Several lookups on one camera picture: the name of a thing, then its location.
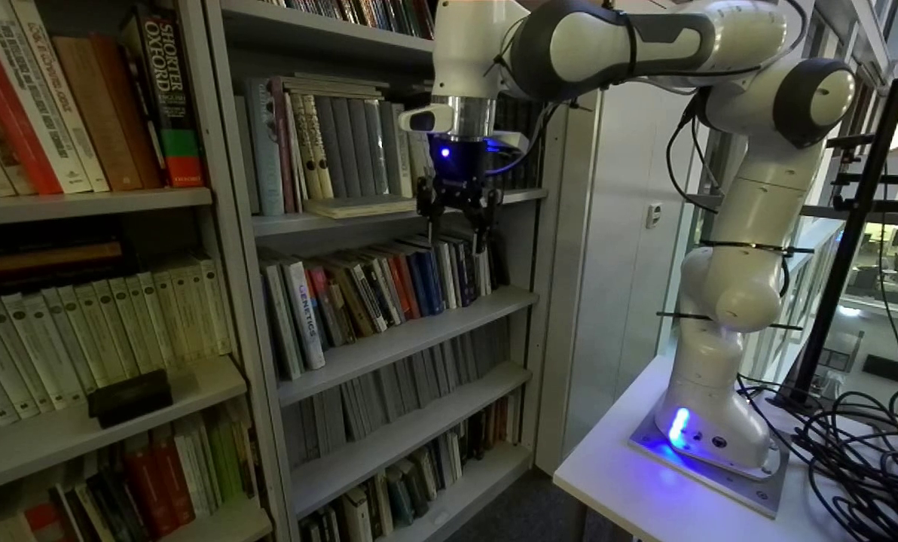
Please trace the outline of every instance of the white table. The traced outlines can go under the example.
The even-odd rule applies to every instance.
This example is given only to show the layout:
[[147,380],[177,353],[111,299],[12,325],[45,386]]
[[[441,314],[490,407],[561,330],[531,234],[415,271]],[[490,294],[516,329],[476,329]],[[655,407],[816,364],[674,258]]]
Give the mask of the white table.
[[569,497],[629,529],[634,540],[665,542],[839,542],[843,529],[807,489],[804,466],[791,458],[777,518],[689,479],[629,443],[665,390],[673,357],[655,357],[623,397],[558,466],[553,486]]

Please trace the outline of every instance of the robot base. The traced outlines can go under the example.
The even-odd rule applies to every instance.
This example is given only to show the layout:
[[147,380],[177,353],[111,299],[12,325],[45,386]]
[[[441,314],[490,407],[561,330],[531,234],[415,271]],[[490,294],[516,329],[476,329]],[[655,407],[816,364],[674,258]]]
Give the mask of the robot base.
[[679,473],[738,500],[742,505],[750,505],[752,512],[759,512],[764,518],[777,516],[784,479],[785,479],[785,460],[789,460],[789,451],[784,447],[774,447],[774,451],[781,451],[781,458],[777,458],[781,466],[769,479],[750,479],[750,477],[730,473],[714,464],[702,464],[702,460],[679,454],[669,447],[665,433],[655,432],[653,410],[629,433],[629,443],[634,449],[647,451],[651,458],[674,466]]

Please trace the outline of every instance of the blue light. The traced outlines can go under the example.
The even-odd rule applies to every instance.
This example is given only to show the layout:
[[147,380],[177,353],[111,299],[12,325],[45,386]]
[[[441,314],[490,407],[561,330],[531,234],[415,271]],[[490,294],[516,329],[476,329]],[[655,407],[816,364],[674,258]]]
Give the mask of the blue light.
[[673,447],[679,447],[679,449],[685,447],[685,428],[686,426],[689,426],[689,410],[679,410],[669,422],[669,432],[665,432]]

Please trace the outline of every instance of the white robotic arm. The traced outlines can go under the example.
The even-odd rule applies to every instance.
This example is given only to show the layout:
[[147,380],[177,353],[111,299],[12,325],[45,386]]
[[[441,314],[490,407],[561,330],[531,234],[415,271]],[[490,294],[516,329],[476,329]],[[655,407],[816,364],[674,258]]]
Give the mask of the white robotic arm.
[[561,102],[592,89],[653,79],[697,89],[697,115],[742,136],[748,157],[716,208],[711,239],[685,258],[674,370],[653,422],[689,458],[764,477],[769,428],[736,395],[742,333],[777,318],[784,242],[843,117],[853,77],[835,61],[785,61],[784,14],[763,0],[699,0],[623,14],[584,0],[524,12],[511,0],[439,0],[433,102],[404,115],[431,136],[441,204],[486,204],[494,98],[516,85]]

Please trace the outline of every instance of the robotic arm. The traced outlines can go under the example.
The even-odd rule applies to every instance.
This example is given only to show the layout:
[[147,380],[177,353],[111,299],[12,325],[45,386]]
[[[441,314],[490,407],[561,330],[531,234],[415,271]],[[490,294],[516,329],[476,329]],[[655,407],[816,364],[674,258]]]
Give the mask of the robotic arm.
[[685,258],[674,370],[653,426],[674,451],[769,477],[764,422],[736,395],[742,333],[777,318],[784,242],[843,117],[853,77],[835,61],[784,57],[784,14],[763,0],[697,0],[679,12],[623,14],[584,0],[526,12],[516,0],[439,0],[431,107],[404,115],[431,140],[435,178],[423,208],[490,217],[490,153],[524,147],[494,131],[498,95],[564,102],[606,85],[653,79],[697,89],[697,115],[742,136],[748,157],[705,248]]

